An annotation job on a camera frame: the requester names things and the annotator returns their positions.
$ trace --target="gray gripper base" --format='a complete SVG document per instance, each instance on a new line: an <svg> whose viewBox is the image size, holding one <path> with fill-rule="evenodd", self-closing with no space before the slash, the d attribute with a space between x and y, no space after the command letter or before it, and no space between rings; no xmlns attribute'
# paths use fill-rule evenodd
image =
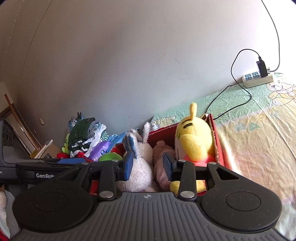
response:
<svg viewBox="0 0 296 241"><path fill-rule="evenodd" d="M123 193L117 200L100 203L89 219L73 229L49 234L22 230L12 240L279 241L286 239L274 229L256 234L224 230L205 218L195 203L180 201L173 193Z"/></svg>

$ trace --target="yellow plush toy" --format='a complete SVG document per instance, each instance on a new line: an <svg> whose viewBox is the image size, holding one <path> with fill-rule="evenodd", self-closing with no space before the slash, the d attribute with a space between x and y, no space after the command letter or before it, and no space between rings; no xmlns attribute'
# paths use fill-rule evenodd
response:
<svg viewBox="0 0 296 241"><path fill-rule="evenodd" d="M175 151L176 159L185 159L196 166L206 167L214 159L214 142L209 125L201 118L196 117L197 104L191 103L190 115L183 118L176 129ZM170 190L178 193L180 182L172 182ZM203 181L196 181L197 192L205 191Z"/></svg>

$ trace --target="white power strip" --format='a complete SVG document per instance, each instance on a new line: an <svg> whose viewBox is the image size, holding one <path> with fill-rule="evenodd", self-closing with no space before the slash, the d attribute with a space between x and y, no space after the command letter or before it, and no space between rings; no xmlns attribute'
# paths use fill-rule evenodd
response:
<svg viewBox="0 0 296 241"><path fill-rule="evenodd" d="M268 76L261 78L260 72L254 72L251 74L246 74L242 77L242 81L246 88L251 88L258 85L263 85L274 81L274 74L268 74Z"/></svg>

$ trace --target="bed sheet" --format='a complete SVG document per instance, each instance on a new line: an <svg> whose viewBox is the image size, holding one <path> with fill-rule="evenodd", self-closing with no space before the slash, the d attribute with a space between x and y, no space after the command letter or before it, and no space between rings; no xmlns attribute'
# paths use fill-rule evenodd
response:
<svg viewBox="0 0 296 241"><path fill-rule="evenodd" d="M275 83L248 89L252 100L215 120L226 166L274 191L283 204L276 229L287 239L296 238L296 86L277 75ZM194 100L198 115L205 112L214 93ZM245 102L249 96L238 86L229 87L208 110L213 117ZM189 103L155 115L160 127L179 122L189 114Z"/></svg>

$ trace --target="metal screw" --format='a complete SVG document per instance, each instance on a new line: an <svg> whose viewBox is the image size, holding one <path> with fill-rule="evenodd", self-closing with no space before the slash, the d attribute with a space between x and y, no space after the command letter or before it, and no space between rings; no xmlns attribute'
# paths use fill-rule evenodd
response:
<svg viewBox="0 0 296 241"><path fill-rule="evenodd" d="M111 192L111 191L102 191L102 192L100 192L99 195L100 195L100 197L102 197L102 198L111 198L111 197L114 196L114 193Z"/></svg>
<svg viewBox="0 0 296 241"><path fill-rule="evenodd" d="M183 191L180 193L180 196L183 198L192 198L194 197L194 192L191 191Z"/></svg>

